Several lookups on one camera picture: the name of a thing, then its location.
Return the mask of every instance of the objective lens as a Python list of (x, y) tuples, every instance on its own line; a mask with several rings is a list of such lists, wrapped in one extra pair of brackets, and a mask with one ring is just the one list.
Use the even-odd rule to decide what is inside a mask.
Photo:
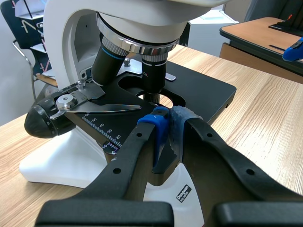
[(167, 56), (142, 56), (142, 81), (147, 93), (158, 94), (164, 88)]
[(98, 85), (107, 85), (112, 82), (128, 54), (128, 51), (117, 47), (103, 37), (100, 50), (91, 68), (93, 81)]

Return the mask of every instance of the printed brand label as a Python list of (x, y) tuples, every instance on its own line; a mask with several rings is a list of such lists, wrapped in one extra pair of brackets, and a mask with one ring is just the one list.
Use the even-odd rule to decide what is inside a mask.
[(177, 195), (177, 200), (179, 200), (179, 202), (183, 202), (186, 197), (188, 196), (188, 194), (191, 192), (191, 187), (189, 187), (187, 184), (184, 186), (184, 188), (179, 192), (179, 194)]

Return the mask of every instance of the white microscope body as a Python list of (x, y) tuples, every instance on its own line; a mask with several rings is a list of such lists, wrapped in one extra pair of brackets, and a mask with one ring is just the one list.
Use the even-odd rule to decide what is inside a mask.
[[(115, 30), (161, 44), (178, 40), (187, 21), (228, 0), (50, 0), (44, 13), (45, 43), (59, 89), (83, 77), (100, 48), (96, 12)], [(23, 159), (19, 169), (31, 182), (89, 185), (107, 165), (99, 145), (81, 129), (57, 136)], [(185, 185), (193, 190), (182, 203)], [(198, 196), (182, 164), (162, 186), (148, 183), (144, 200), (169, 202), (175, 226), (204, 224)]]

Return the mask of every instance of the chair leg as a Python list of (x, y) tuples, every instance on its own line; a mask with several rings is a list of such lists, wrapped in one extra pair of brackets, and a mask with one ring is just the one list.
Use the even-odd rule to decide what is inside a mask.
[(32, 84), (32, 91), (34, 96), (34, 104), (37, 102), (36, 92), (35, 92), (35, 85), (34, 85), (34, 71), (32, 63), (30, 63), (29, 59), (25, 56), (25, 54), (16, 46), (17, 40), (13, 41), (13, 46), (16, 48), (16, 50), (23, 56), (23, 58), (27, 61), (30, 67), (30, 75), (31, 75), (31, 84)]

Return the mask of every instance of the microscope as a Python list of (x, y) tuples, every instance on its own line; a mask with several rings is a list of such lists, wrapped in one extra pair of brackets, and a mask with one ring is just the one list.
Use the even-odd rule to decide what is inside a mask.
[[(45, 43), (60, 90), (31, 108), (25, 129), (53, 139), (21, 161), (22, 175), (86, 188), (119, 154), (138, 120), (161, 106), (160, 94), (211, 124), (236, 88), (167, 57), (187, 21), (227, 1), (48, 1)], [(129, 53), (136, 57), (128, 59)], [(186, 200), (176, 199), (188, 188)], [(204, 224), (191, 177), (168, 142), (153, 164), (144, 200), (171, 204), (177, 227)]]

